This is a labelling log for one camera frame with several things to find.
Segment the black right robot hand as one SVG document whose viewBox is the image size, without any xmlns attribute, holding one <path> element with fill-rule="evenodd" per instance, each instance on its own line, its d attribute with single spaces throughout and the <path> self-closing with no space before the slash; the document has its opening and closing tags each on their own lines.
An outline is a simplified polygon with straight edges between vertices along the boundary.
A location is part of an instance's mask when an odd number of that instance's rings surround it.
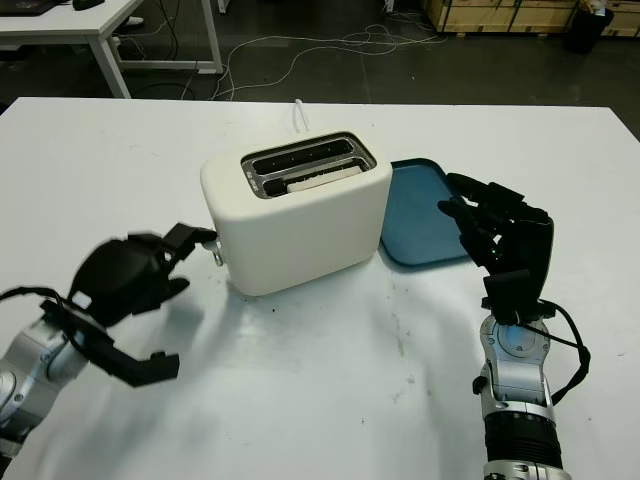
<svg viewBox="0 0 640 480">
<path fill-rule="evenodd" d="M 527 272 L 532 295 L 539 298 L 554 236 L 549 214 L 498 183 L 459 173 L 448 173 L 446 179 L 452 196 L 439 201 L 438 208 L 456 223 L 459 241 L 474 263 L 492 276 Z"/>
</svg>

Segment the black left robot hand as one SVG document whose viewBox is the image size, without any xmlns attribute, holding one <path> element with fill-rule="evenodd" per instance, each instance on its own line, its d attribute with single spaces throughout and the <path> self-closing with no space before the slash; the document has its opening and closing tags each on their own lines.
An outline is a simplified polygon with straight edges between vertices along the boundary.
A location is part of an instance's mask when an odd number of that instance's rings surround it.
<svg viewBox="0 0 640 480">
<path fill-rule="evenodd" d="M 178 223 L 164 236 L 130 233 L 99 245 L 78 269 L 68 300 L 105 328 L 130 315 L 157 310 L 186 290 L 176 265 L 195 247 L 217 239 L 213 230 Z"/>
</svg>

